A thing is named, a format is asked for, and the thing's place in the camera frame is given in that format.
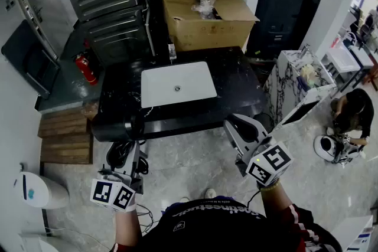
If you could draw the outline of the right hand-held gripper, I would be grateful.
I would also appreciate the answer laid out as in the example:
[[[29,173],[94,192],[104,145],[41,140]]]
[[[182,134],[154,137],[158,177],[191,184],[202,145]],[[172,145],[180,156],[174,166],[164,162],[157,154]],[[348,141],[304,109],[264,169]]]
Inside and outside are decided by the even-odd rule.
[[[233,114],[224,121],[224,129],[239,153],[235,164],[242,176],[251,176],[261,186],[270,186],[292,164],[292,155],[281,141],[267,136],[260,122],[249,116]]]

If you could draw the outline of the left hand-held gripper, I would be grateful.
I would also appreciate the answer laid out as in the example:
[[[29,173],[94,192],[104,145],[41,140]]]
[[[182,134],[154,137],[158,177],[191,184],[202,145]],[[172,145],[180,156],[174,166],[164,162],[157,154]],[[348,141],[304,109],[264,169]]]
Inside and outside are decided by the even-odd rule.
[[[129,168],[135,170],[139,161],[140,144],[134,141],[129,151]],[[108,169],[100,169],[92,180],[90,201],[114,211],[136,210],[135,196],[143,194],[143,179]]]

